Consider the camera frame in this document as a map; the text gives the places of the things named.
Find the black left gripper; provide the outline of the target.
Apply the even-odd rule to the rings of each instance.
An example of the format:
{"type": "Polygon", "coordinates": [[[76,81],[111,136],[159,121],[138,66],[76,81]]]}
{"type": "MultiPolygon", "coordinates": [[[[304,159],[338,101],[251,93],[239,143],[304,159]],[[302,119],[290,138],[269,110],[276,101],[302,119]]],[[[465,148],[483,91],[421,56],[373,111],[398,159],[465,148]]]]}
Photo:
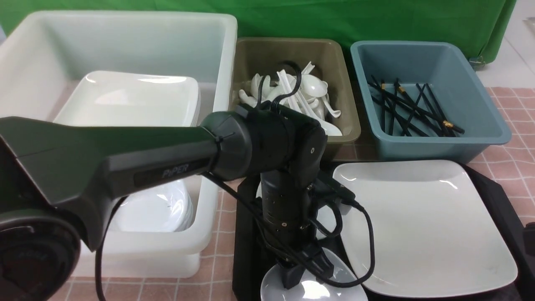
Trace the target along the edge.
{"type": "Polygon", "coordinates": [[[265,241],[281,265],[281,282],[285,289],[297,286],[310,267],[321,275],[316,277],[320,284],[333,276],[334,265],[323,248],[310,247],[315,246],[317,240],[316,229],[309,222],[311,199],[308,187],[318,172],[318,169],[309,169],[292,174],[288,170],[272,170],[260,174],[262,217],[275,233],[270,235],[264,231],[265,241]],[[276,238],[300,252],[306,264],[291,259],[276,238]]]}

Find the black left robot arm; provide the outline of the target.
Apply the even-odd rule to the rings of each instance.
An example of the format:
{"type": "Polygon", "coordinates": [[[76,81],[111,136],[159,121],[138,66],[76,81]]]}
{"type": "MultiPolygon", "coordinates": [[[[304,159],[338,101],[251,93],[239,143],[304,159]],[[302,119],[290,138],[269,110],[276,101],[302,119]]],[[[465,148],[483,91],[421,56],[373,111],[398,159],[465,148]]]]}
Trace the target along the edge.
{"type": "Polygon", "coordinates": [[[1,119],[1,299],[45,301],[72,274],[84,242],[102,249],[126,198],[193,175],[228,189],[262,227],[286,288],[333,265],[315,238],[332,189],[320,171],[327,136],[317,120],[277,103],[209,114],[199,127],[73,127],[1,119]]]}

